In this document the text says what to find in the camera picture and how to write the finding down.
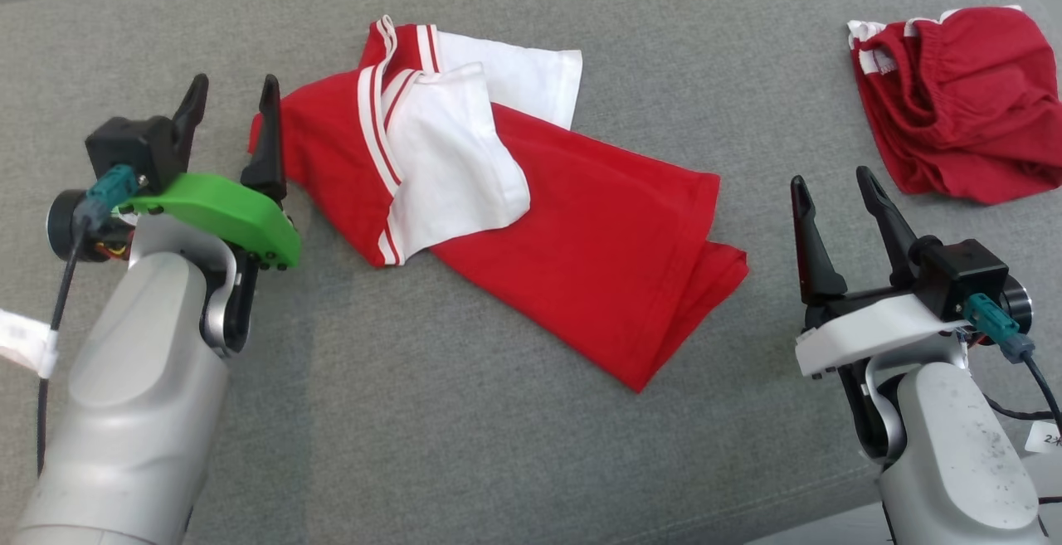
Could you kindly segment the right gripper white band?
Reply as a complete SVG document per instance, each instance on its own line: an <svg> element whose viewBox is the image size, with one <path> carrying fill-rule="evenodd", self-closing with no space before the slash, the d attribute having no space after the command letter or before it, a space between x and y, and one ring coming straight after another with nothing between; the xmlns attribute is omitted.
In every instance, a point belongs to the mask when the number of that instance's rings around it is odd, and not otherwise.
<svg viewBox="0 0 1062 545"><path fill-rule="evenodd" d="M917 280L917 268L908 251L917 236L869 167L857 168L857 183L866 211L879 225L891 268L889 283L893 288L909 288ZM811 307L845 295L845 277L830 261L816 224L811 191L801 176L792 178L792 220L801 302ZM942 321L917 296L906 294L802 333L794 353L804 377L866 359L875 360L880 370L933 361L967 370L967 346L953 336L963 326L963 319Z"/></svg>

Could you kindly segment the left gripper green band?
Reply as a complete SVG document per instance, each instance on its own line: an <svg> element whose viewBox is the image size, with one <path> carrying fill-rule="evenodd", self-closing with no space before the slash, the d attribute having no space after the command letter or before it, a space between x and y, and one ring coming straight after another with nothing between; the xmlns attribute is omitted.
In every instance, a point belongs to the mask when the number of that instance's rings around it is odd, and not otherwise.
<svg viewBox="0 0 1062 545"><path fill-rule="evenodd" d="M198 125L204 117L209 79L196 74L172 118L174 154L186 172ZM258 132L240 183L223 176L178 176L160 194L151 194L144 176L102 176L90 190L64 191L48 212L49 246L68 259L130 260L138 225L126 215L169 215L204 231L228 246L245 251L272 268L299 265L302 241L281 205L287 176L281 127L280 82L266 74L258 106Z"/></svg>

